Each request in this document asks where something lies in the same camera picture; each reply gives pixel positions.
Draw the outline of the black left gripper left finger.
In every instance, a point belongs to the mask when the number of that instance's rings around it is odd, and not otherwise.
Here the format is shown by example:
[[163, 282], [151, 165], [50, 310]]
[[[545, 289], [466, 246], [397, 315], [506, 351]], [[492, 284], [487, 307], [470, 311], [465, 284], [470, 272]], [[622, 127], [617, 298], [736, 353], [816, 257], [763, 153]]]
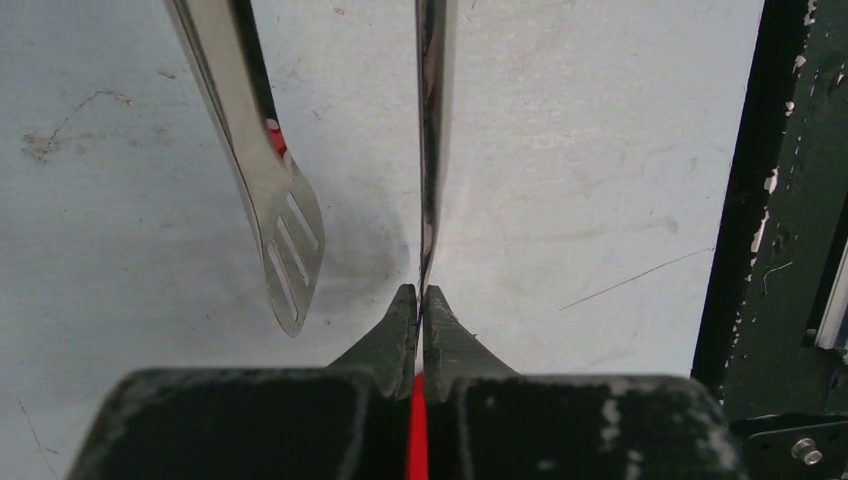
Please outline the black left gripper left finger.
[[118, 382], [73, 479], [403, 479], [417, 298], [325, 367], [151, 368]]

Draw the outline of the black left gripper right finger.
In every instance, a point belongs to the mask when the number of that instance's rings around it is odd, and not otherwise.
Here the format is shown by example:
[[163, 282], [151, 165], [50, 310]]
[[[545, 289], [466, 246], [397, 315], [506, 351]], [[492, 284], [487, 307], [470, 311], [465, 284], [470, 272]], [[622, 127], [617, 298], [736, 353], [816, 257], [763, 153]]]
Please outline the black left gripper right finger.
[[521, 375], [422, 303], [433, 479], [744, 479], [718, 404], [665, 375]]

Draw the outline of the steel tongs white handle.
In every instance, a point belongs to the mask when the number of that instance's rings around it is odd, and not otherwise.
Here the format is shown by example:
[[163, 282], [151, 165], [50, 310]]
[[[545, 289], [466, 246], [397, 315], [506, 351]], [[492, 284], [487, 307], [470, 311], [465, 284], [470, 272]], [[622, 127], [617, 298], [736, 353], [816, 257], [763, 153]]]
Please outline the steel tongs white handle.
[[[167, 9], [231, 165], [262, 262], [272, 310], [300, 333], [325, 253], [321, 207], [279, 126], [254, 10], [248, 1], [170, 1]], [[450, 157], [458, 5], [415, 5], [424, 300]]]

